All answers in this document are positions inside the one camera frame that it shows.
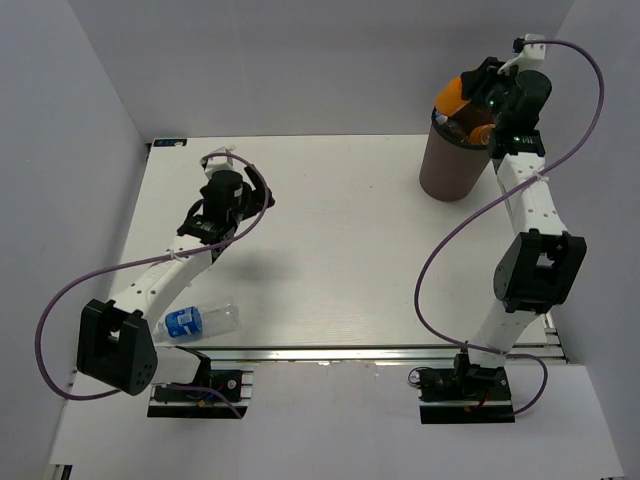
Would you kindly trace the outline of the clear bottle blue label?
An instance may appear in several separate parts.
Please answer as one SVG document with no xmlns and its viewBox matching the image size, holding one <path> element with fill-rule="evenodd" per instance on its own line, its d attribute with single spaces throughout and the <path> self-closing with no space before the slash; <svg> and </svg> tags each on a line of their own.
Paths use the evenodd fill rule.
<svg viewBox="0 0 640 480">
<path fill-rule="evenodd" d="M 240 327 L 238 306 L 227 298 L 166 313 L 153 328 L 152 338 L 156 343 L 187 343 L 228 334 Z"/>
</svg>

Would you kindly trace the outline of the clear plastic bottle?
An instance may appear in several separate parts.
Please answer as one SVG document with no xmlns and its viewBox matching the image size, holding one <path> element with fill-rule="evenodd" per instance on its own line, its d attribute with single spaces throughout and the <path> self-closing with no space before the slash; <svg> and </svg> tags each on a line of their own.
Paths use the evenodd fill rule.
<svg viewBox="0 0 640 480">
<path fill-rule="evenodd" d="M 449 120 L 449 117 L 436 110 L 434 112 L 434 120 L 438 125 L 444 125 Z"/>
</svg>

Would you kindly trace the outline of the orange juice bottle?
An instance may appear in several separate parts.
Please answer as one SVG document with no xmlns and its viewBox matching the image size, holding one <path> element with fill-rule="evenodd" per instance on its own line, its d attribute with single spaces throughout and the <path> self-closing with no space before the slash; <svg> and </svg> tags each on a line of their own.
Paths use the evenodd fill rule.
<svg viewBox="0 0 640 480">
<path fill-rule="evenodd" d="M 463 83 L 460 76 L 453 78 L 436 96 L 434 107 L 447 117 L 455 115 L 469 103 L 463 98 Z"/>
<path fill-rule="evenodd" d="M 486 146 L 489 144 L 491 134 L 495 128 L 493 123 L 475 127 L 468 135 L 472 145 Z"/>
</svg>

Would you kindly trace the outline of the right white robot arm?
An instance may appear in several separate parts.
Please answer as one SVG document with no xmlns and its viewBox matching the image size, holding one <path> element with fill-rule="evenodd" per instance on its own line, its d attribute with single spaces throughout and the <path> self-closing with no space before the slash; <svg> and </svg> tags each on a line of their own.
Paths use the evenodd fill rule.
<svg viewBox="0 0 640 480">
<path fill-rule="evenodd" d="M 537 123 L 550 80 L 489 57 L 462 73 L 461 85 L 462 98 L 494 120 L 488 153 L 515 235 L 494 272 L 495 301 L 451 374 L 459 396 L 484 399 L 505 385 L 506 356 L 526 328 L 567 299 L 586 242 L 560 220 L 542 172 L 545 150 Z"/>
</svg>

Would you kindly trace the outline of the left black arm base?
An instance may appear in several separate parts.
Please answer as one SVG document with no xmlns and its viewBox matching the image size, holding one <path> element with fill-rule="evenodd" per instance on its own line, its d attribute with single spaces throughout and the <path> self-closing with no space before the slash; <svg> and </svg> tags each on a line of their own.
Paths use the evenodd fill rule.
<svg viewBox="0 0 640 480">
<path fill-rule="evenodd" d="M 149 418 L 234 419 L 247 413 L 254 368 L 184 347 L 162 347 L 151 382 Z"/>
</svg>

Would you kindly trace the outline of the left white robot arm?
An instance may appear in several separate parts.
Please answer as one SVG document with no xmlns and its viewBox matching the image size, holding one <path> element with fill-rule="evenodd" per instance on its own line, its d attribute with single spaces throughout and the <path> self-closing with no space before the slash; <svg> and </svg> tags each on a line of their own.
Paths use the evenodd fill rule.
<svg viewBox="0 0 640 480">
<path fill-rule="evenodd" d="M 212 377 L 204 357 L 189 348 L 155 345 L 152 329 L 188 284 L 241 238 L 241 222 L 260 220 L 274 200 L 251 164 L 242 172 L 230 165 L 203 168 L 207 182 L 201 197 L 167 253 L 150 260 L 124 290 L 83 308 L 76 359 L 80 373 L 129 395 L 173 383 L 191 399 L 209 392 Z"/>
</svg>

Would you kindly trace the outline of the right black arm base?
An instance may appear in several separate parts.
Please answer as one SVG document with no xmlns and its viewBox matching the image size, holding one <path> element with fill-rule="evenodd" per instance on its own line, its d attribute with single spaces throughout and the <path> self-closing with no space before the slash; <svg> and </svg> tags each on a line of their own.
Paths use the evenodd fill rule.
<svg viewBox="0 0 640 480">
<path fill-rule="evenodd" d="M 473 364 L 467 352 L 450 368 L 416 367 L 407 380 L 419 390 L 423 425 L 505 424 L 515 421 L 505 369 Z"/>
</svg>

